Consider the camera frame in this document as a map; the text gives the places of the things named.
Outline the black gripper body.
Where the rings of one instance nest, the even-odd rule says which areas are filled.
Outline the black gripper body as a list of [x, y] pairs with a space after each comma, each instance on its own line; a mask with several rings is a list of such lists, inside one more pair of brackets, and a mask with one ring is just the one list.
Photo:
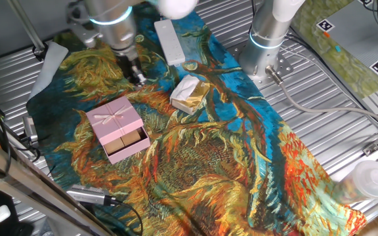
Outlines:
[[122, 74], [124, 76], [124, 71], [128, 70], [133, 73], [132, 66], [138, 66], [140, 69], [140, 60], [138, 58], [134, 60], [128, 59], [126, 56], [115, 56], [116, 64], [120, 67]]

